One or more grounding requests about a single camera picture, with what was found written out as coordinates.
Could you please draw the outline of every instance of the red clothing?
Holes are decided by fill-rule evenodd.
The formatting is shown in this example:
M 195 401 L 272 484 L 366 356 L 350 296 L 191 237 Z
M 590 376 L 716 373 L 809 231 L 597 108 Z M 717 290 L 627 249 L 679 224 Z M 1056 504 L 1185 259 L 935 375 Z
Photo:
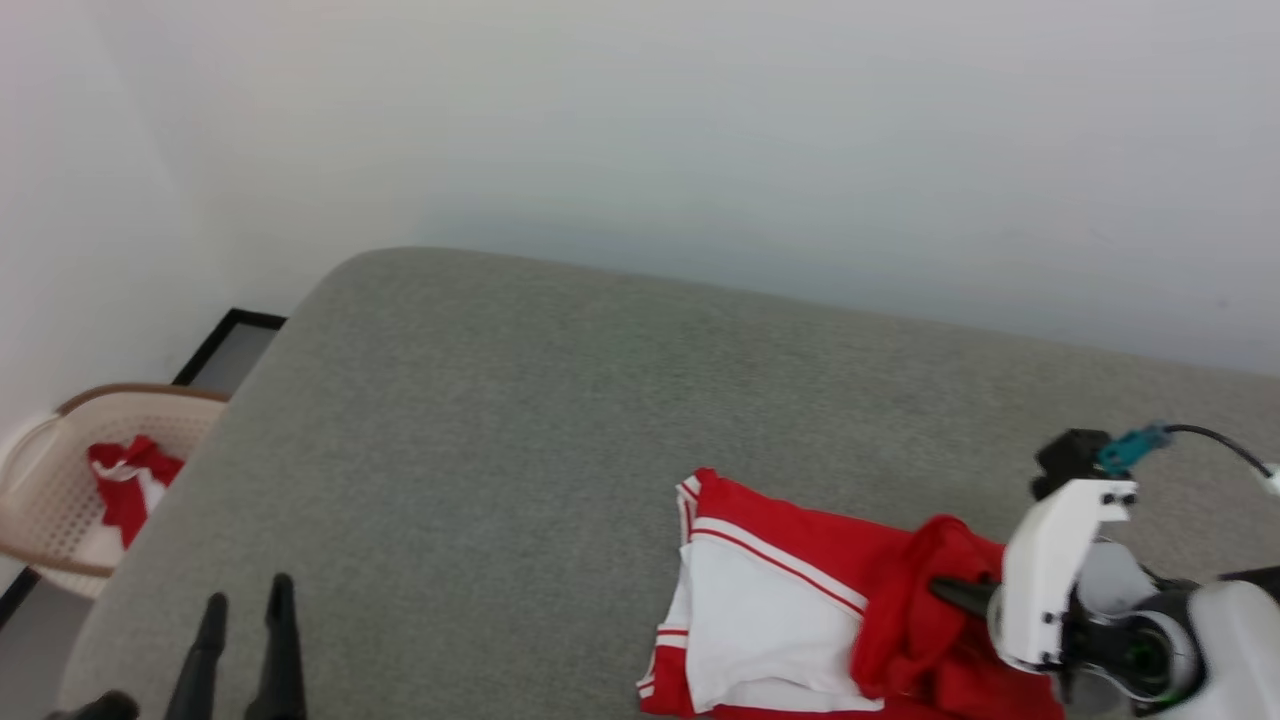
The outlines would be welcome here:
M 709 469 L 677 487 L 677 507 L 681 575 L 636 683 L 641 710 L 716 720 L 1062 717 L 1047 678 L 1006 666 L 982 619 L 929 593 L 936 575 L 1000 577 L 1001 546 L 955 518 L 908 533 L 773 500 Z
M 948 717 L 1062 717 L 1050 679 L 996 657 L 987 623 L 929 592 L 938 575 L 1000 579 L 1004 547 L 938 515 L 911 536 L 892 571 L 868 596 L 854 644 L 854 682 L 868 697 L 911 697 Z

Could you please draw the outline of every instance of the red stripe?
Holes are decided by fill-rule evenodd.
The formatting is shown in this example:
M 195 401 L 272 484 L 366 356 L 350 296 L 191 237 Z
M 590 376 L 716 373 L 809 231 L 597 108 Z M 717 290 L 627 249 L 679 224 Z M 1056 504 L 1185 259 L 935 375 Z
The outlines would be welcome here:
M 746 550 L 751 555 L 755 555 L 760 560 L 764 560 L 764 561 L 771 562 L 771 564 L 773 564 L 773 565 L 776 565 L 778 568 L 782 568 L 787 573 L 791 573 L 792 575 L 795 575 L 795 577 L 800 578 L 801 580 L 809 583 L 810 585 L 813 585 L 814 588 L 817 588 L 818 591 L 820 591 L 827 597 L 835 600 L 836 602 L 844 605 L 845 607 L 852 610 L 854 612 L 856 612 L 859 615 L 863 614 L 861 609 L 859 609 L 856 605 L 849 602 L 847 600 L 845 600 L 845 598 L 840 597 L 838 594 L 836 594 L 836 593 L 828 591 L 827 588 L 822 587 L 820 584 L 818 584 L 817 580 L 814 580 L 809 575 L 805 575 L 804 573 L 801 573 L 800 570 L 796 570 L 795 568 L 791 568 L 790 565 L 783 565 L 782 562 L 780 562 L 780 561 L 769 557 L 768 555 L 764 555 L 759 550 L 755 550 L 754 547 L 746 544 L 745 542 L 742 542 L 742 541 L 740 541 L 740 539 L 737 539 L 735 537 L 726 536 L 724 533 L 718 532 L 718 530 L 708 530 L 707 528 L 698 528 L 691 534 L 695 534 L 695 536 L 714 536 L 714 537 L 718 537 L 721 539 L 726 539 L 726 541 L 728 541 L 728 542 L 731 542 L 731 543 L 741 547 L 742 550 Z

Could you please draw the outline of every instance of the floor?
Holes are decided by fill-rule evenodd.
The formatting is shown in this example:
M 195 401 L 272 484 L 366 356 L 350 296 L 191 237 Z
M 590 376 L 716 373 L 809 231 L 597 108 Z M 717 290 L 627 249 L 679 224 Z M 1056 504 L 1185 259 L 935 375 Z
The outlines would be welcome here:
M 234 392 L 274 337 L 275 331 L 237 325 L 191 387 Z M 91 601 L 42 582 L 0 629 L 0 720 L 38 720 L 54 710 L 90 607 Z

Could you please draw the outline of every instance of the laundry basket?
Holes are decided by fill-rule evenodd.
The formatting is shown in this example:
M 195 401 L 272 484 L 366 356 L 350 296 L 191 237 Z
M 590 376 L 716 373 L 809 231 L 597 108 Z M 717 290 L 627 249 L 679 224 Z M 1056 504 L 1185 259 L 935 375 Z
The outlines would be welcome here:
M 0 460 L 0 553 L 49 582 L 97 597 L 124 557 L 86 451 L 96 442 L 151 437 L 186 460 L 221 415 L 227 396 L 163 384 L 110 384 L 67 401 L 23 434 Z

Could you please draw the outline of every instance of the white wall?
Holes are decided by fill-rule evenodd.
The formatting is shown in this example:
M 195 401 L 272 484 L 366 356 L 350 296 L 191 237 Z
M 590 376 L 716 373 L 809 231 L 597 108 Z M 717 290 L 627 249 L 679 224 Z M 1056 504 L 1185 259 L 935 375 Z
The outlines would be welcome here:
M 83 8 L 0 4 L 0 442 L 169 382 L 230 306 L 202 240 Z
M 489 249 L 1280 373 L 1271 0 L 86 0 L 239 304 Z

